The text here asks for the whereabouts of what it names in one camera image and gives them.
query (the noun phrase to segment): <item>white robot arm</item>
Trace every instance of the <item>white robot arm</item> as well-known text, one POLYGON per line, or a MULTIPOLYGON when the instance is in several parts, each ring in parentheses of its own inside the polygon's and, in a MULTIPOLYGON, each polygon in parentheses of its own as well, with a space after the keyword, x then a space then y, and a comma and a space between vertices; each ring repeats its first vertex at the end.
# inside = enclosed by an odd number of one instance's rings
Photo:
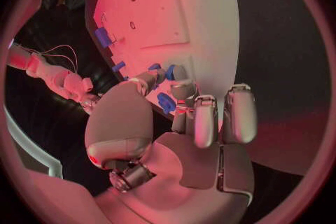
POLYGON ((59 96, 80 103, 88 114, 99 100, 89 93, 93 89, 90 78, 81 78, 62 66, 51 65, 41 54, 30 53, 15 43, 10 47, 7 65, 25 70, 30 77, 41 78, 59 96))

